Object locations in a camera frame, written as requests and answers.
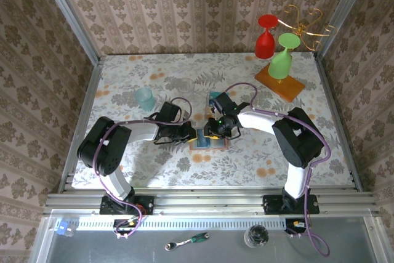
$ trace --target white vent strip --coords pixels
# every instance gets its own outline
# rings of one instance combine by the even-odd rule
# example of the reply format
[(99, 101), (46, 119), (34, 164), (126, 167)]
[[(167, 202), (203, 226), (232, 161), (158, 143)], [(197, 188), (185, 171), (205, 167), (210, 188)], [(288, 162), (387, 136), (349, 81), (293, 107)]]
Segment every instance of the white vent strip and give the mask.
[[(58, 228), (60, 219), (57, 221), (55, 230)], [(80, 231), (112, 231), (114, 217), (105, 217), (101, 220), (87, 218), (80, 220), (65, 219), (65, 221), (77, 226)], [(264, 219), (187, 219), (187, 218), (156, 218), (147, 217), (141, 224), (139, 230), (245, 230), (253, 225), (262, 225), (267, 230), (286, 229), (285, 218), (264, 218)]]

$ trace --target light blue glass cup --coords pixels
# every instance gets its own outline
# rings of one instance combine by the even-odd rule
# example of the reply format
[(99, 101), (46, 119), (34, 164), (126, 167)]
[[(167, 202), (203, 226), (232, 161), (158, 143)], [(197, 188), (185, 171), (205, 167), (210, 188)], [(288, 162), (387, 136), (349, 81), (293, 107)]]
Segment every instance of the light blue glass cup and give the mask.
[(141, 87), (134, 93), (134, 99), (140, 105), (143, 111), (151, 111), (155, 106), (155, 99), (152, 91), (147, 87)]

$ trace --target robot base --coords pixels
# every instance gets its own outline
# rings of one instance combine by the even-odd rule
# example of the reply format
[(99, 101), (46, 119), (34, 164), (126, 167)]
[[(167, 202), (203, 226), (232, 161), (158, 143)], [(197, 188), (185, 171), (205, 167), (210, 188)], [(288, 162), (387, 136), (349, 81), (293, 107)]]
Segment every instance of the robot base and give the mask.
[[(291, 207), (288, 206), (286, 196), (282, 195), (264, 195), (263, 208), (265, 215), (279, 214), (304, 214), (304, 196), (297, 200), (292, 200)], [(308, 195), (308, 211), (309, 214), (319, 214), (319, 204), (316, 195)]]
[[(153, 205), (155, 198), (153, 196), (146, 195), (134, 195), (132, 196), (132, 201), (125, 199), (126, 202), (133, 204), (140, 204), (145, 208), (145, 215), (153, 214)], [(138, 212), (131, 206), (126, 206), (124, 204), (118, 203), (117, 201), (111, 199), (108, 195), (104, 195), (101, 199), (100, 204), (100, 215), (137, 215)]]

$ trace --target green wine glass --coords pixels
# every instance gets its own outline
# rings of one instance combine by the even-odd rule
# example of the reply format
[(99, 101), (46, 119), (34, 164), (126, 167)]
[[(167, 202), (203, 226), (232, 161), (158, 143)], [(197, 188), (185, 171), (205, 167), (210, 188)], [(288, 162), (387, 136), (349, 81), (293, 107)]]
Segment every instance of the green wine glass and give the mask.
[(287, 50), (298, 47), (301, 40), (293, 33), (283, 33), (278, 41), (284, 50), (274, 56), (268, 67), (268, 74), (275, 79), (284, 79), (289, 75), (291, 67), (291, 56)]

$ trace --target gray floor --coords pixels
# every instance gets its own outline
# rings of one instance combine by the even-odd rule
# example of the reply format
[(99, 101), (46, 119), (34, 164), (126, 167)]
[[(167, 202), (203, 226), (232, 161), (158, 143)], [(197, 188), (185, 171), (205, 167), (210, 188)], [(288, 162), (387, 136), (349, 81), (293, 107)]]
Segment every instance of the gray floor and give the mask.
[(331, 256), (321, 257), (309, 239), (289, 238), (280, 231), (271, 231), (268, 243), (248, 248), (244, 231), (210, 231), (203, 243), (180, 246), (165, 251), (170, 241), (182, 241), (197, 232), (140, 231), (128, 240), (118, 240), (112, 232), (78, 231), (73, 237), (55, 235), (48, 262), (72, 263), (208, 263), (208, 262), (375, 262), (368, 234), (362, 219), (315, 219), (313, 232), (329, 244)]

